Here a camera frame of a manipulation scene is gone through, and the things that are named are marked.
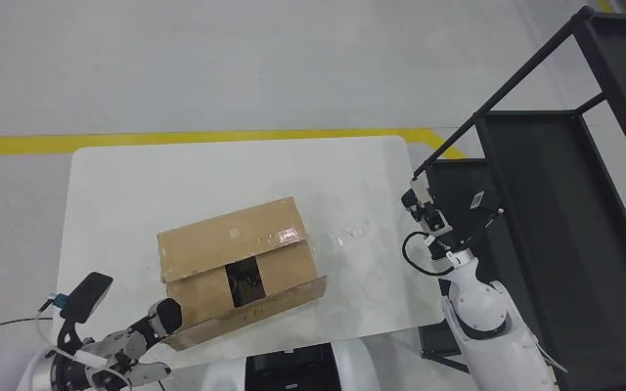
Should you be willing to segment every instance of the gray floor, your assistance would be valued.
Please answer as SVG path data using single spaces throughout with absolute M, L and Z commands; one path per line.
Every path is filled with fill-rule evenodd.
M 425 126 L 446 136 L 582 3 L 2 0 L 0 135 Z M 567 42 L 497 108 L 572 108 L 599 91 Z M 606 105 L 587 120 L 624 197 L 626 138 Z M 481 156 L 475 134 L 459 148 Z M 413 164 L 428 151 L 411 145 Z M 0 321 L 32 316 L 55 289 L 70 161 L 0 156 Z M 0 346 L 32 349 L 33 335 L 0 327 Z M 420 360 L 414 330 L 366 344 L 385 390 L 474 387 Z M 181 369 L 168 391 L 197 389 L 202 371 Z

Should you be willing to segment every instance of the box opening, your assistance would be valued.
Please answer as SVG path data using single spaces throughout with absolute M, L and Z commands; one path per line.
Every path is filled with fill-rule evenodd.
M 265 297 L 265 288 L 255 256 L 228 264 L 225 269 L 235 308 Z

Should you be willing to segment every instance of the table top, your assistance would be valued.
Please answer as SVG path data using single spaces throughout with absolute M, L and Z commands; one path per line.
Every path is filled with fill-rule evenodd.
M 402 259 L 417 228 L 400 197 L 412 178 L 399 137 L 89 148 L 72 159 L 58 292 L 88 273 L 113 285 L 81 337 L 102 338 L 166 297 L 157 233 L 293 196 L 325 295 L 257 324 L 144 362 L 172 368 L 287 350 L 443 320 L 436 279 Z M 420 240 L 409 252 L 423 265 Z M 61 319 L 55 316 L 53 332 Z

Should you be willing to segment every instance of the sticker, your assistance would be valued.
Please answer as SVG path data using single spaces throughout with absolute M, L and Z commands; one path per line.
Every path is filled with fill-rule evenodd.
M 469 206 L 469 209 L 475 209 L 478 207 L 478 205 L 480 205 L 480 202 L 482 201 L 482 198 L 485 196 L 485 191 L 483 190 L 480 193 L 477 193 L 474 197 L 473 200 L 471 201 L 471 205 Z

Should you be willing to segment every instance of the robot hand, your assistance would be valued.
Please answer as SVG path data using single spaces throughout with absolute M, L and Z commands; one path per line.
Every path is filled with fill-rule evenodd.
M 100 341 L 81 340 L 75 324 L 84 324 L 105 297 L 112 278 L 91 273 L 69 295 L 50 298 L 39 309 L 61 308 L 65 319 L 57 345 L 40 352 L 28 365 L 19 391 L 118 391 L 123 387 L 149 384 L 165 379 L 171 369 L 163 363 L 141 364 L 139 359 L 182 324 L 180 305 L 167 298 L 154 304 L 148 315 L 127 329 L 115 331 Z M 37 330 L 42 338 L 37 323 Z

